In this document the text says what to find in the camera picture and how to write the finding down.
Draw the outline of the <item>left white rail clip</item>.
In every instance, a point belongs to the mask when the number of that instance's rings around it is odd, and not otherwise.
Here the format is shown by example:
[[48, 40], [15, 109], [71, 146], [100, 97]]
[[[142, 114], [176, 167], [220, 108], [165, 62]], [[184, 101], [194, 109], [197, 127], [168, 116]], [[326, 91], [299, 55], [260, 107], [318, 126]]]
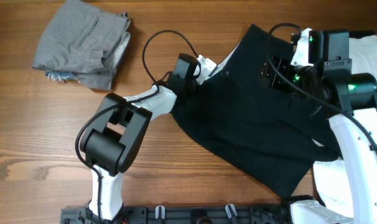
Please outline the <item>left white rail clip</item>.
[[156, 220], [165, 220], [165, 206], [158, 205], [155, 208], [155, 219]]

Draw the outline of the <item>white rail clip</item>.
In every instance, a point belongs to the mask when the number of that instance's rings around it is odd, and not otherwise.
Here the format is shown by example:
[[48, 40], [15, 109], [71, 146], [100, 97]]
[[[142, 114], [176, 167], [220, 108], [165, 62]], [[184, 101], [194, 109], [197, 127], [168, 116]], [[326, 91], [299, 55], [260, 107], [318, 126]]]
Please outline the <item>white rail clip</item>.
[[236, 208], [232, 203], [229, 203], [225, 206], [225, 212], [228, 216], [228, 219], [230, 220], [232, 224], [238, 224], [238, 221], [237, 221], [238, 215], [236, 212]]
[[165, 220], [165, 206], [158, 205], [155, 208], [155, 219], [156, 220]]

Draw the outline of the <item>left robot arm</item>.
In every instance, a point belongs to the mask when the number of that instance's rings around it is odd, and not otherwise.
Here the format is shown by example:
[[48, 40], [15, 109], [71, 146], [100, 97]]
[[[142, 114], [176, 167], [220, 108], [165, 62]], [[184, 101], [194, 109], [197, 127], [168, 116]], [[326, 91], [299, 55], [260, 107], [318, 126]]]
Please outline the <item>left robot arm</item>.
[[124, 173], [135, 160], [149, 123], [170, 113], [178, 94], [211, 72], [210, 64], [202, 55], [180, 54], [174, 70], [144, 93], [126, 97], [109, 93], [103, 98], [76, 141], [93, 176], [93, 195], [83, 223], [123, 223]]

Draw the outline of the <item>black shorts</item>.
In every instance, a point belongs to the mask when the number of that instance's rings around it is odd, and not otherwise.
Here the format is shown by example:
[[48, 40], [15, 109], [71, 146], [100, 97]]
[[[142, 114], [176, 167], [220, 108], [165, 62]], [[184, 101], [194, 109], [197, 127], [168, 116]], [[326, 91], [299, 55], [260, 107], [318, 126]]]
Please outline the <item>black shorts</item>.
[[251, 25], [219, 72], [177, 98], [172, 116], [199, 145], [289, 197], [315, 161], [341, 151], [313, 100], [261, 84], [266, 55], [291, 60], [293, 47]]

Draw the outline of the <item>white t-shirt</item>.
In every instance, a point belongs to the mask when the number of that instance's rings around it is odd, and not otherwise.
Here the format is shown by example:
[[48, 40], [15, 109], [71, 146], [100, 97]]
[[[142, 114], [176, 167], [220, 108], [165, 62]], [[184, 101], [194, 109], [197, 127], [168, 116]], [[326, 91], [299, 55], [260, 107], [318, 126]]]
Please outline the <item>white t-shirt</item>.
[[[353, 73], [370, 73], [377, 80], [377, 36], [350, 39]], [[313, 174], [317, 192], [325, 206], [346, 217], [353, 217], [353, 202], [344, 162], [316, 161]]]

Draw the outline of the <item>black garment under t-shirt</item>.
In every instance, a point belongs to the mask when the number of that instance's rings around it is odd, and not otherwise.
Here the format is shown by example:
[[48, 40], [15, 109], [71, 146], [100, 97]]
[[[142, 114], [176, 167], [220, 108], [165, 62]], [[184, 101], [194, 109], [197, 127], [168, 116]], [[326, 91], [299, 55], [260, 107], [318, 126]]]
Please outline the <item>black garment under t-shirt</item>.
[[369, 37], [375, 35], [376, 32], [373, 30], [351, 30], [349, 32], [349, 38], [352, 39], [362, 39], [364, 37]]

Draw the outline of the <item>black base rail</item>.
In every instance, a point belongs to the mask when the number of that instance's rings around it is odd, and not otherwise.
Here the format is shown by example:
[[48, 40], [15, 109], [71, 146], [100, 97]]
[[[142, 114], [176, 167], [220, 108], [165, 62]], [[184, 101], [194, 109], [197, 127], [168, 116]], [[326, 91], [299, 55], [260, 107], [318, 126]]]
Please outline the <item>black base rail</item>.
[[[231, 223], [221, 207], [165, 207], [165, 220], [155, 219], [155, 208], [123, 206], [114, 220], [103, 223], [131, 224], [184, 224], [184, 223]], [[292, 223], [288, 209], [277, 204], [237, 206], [238, 223]]]

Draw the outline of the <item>right white rail clip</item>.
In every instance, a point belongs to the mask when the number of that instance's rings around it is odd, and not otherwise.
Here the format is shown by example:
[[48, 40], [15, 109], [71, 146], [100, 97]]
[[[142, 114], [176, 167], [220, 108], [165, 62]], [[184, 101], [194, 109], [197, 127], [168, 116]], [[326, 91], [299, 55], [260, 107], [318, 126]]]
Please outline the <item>right white rail clip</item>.
[[236, 208], [232, 203], [229, 203], [225, 206], [225, 212], [228, 216], [228, 219], [230, 220], [232, 224], [238, 224], [238, 221], [237, 221], [238, 215], [236, 212]]

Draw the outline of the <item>folded grey shorts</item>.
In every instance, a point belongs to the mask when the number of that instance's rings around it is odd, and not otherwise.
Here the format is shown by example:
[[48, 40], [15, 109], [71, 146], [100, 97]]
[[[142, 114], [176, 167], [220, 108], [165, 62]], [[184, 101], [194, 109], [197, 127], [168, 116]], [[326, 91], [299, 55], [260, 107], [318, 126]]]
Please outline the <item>folded grey shorts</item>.
[[110, 90], [130, 40], [131, 21], [79, 0], [66, 1], [40, 37], [32, 67], [59, 82]]

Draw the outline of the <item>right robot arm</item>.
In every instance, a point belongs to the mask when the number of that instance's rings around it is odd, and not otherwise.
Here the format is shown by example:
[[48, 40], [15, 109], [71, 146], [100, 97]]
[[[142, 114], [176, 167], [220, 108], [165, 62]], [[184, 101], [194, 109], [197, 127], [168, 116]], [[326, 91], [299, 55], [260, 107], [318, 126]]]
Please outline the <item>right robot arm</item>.
[[328, 111], [340, 158], [315, 162], [320, 200], [296, 199], [292, 223], [377, 223], [377, 35], [312, 30], [293, 35], [287, 68], [266, 63], [280, 90], [315, 99]]

